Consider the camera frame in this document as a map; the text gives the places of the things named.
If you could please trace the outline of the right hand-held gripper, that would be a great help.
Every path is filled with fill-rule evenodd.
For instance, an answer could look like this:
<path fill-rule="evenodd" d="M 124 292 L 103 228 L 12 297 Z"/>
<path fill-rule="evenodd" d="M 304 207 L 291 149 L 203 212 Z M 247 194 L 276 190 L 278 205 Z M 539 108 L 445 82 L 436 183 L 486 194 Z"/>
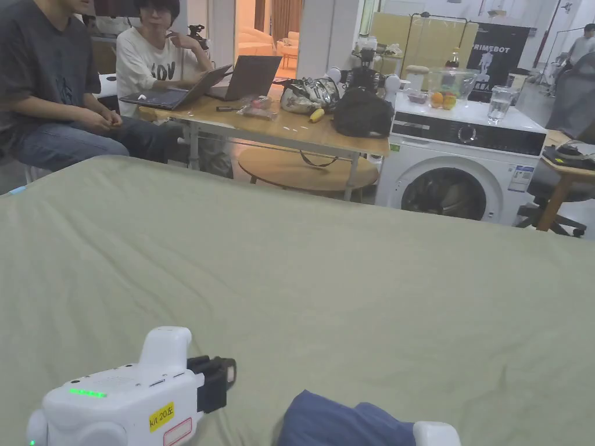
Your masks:
<path fill-rule="evenodd" d="M 416 446 L 460 446 L 457 430 L 448 423 L 419 421 L 413 424 Z"/>

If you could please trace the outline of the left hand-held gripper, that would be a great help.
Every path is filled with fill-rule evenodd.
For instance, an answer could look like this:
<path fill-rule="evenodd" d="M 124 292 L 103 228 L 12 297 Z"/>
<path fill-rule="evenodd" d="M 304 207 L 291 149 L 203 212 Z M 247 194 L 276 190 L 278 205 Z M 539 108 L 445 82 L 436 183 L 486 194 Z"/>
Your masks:
<path fill-rule="evenodd" d="M 192 333 L 158 327 L 139 361 L 66 382 L 28 421 L 28 445 L 189 445 L 222 409 L 237 377 L 232 358 L 189 357 Z"/>

